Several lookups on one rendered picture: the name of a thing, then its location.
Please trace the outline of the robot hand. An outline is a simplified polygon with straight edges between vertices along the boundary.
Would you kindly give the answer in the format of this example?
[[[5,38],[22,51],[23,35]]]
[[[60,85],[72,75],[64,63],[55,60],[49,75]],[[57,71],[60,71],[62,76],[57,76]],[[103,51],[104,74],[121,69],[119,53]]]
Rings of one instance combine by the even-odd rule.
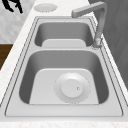
[[[11,3],[15,6],[15,8],[17,8],[19,10],[19,12],[21,14],[23,13],[23,9],[22,9],[20,0],[3,0],[5,9],[7,9],[11,12],[14,12],[13,8],[10,6]]]

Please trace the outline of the small white round plate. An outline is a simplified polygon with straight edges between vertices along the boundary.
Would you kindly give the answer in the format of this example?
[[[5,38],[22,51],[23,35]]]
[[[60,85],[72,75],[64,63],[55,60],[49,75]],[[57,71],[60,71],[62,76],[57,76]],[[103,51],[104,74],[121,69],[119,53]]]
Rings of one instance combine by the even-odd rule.
[[[38,12],[52,12],[57,9],[57,6],[54,4],[38,4],[34,7],[34,9]]]

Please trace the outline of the grey double-basin sink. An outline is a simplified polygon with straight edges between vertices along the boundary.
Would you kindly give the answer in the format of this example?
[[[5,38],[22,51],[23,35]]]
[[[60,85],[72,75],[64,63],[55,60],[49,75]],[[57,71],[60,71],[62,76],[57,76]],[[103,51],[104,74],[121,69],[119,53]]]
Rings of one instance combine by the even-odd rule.
[[[37,17],[18,59],[0,113],[6,118],[87,118],[123,115],[118,82],[104,48],[93,48],[90,17]],[[66,73],[85,77],[89,97],[79,104],[60,100],[56,80]]]

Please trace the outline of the grey angular tap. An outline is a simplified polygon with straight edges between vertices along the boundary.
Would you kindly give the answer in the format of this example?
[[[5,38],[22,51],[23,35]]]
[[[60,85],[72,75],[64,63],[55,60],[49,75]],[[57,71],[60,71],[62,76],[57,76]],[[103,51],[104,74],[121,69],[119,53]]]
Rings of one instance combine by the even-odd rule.
[[[101,35],[103,33],[106,15],[107,15],[107,4],[105,2],[99,1],[99,2],[92,3],[90,5],[84,6],[84,7],[74,9],[71,12],[71,17],[78,18],[78,17],[81,17],[83,15],[86,15],[86,14],[91,13],[96,10],[100,10],[101,13],[100,13],[99,21],[97,24],[96,33],[94,36],[94,42],[92,44],[92,47],[93,48],[101,48],[102,47]]]

